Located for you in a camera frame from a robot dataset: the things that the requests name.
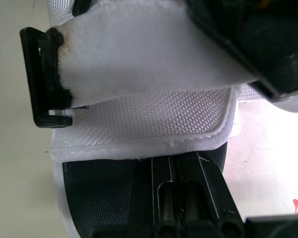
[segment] black plastic part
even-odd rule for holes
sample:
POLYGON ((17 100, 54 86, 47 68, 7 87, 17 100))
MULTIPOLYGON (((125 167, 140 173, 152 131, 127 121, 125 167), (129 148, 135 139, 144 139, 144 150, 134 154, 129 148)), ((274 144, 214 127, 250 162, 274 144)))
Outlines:
POLYGON ((258 79, 252 87, 272 102, 298 94, 298 0, 186 2, 196 25, 258 79))
POLYGON ((128 223, 95 227, 90 238, 298 238, 298 216, 250 218, 244 224, 206 152, 137 162, 130 194, 128 223))
POLYGON ((86 13, 92 0, 75 0, 72 15, 79 16, 86 13))
POLYGON ((71 126, 72 118, 49 115, 49 110, 53 108, 48 104, 48 92, 40 56, 40 44, 45 40, 45 33, 28 27, 20 31, 20 36, 35 124, 41 128, 71 126))

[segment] white padded fabric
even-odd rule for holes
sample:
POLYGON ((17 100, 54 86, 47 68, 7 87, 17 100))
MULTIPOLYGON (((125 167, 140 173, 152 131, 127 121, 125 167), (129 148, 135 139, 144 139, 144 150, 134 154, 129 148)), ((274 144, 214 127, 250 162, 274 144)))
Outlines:
POLYGON ((111 1, 56 28, 64 36, 59 74, 72 108, 256 80, 193 24, 182 1, 111 1))
MULTIPOLYGON (((100 0, 92 8, 124 1, 131 0, 100 0)), ((164 4, 163 7, 174 4, 174 0, 155 1, 164 4)), ((72 18, 73 2, 50 0, 52 25, 61 25, 72 18)), ((238 90, 231 87, 157 92, 104 99, 88 109, 58 112, 71 115, 74 123, 53 130, 52 158, 57 162, 139 159, 217 149, 229 138, 237 94, 238 90)))

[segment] black plastic frame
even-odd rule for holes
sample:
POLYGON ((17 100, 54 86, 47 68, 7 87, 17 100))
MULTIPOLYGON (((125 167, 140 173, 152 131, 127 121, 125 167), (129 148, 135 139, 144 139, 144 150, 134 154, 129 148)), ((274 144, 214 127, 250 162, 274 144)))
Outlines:
POLYGON ((73 123, 71 117, 49 114, 40 56, 40 42, 44 40, 45 33, 27 27, 20 31, 20 36, 35 124, 40 128, 63 128, 71 126, 73 123))

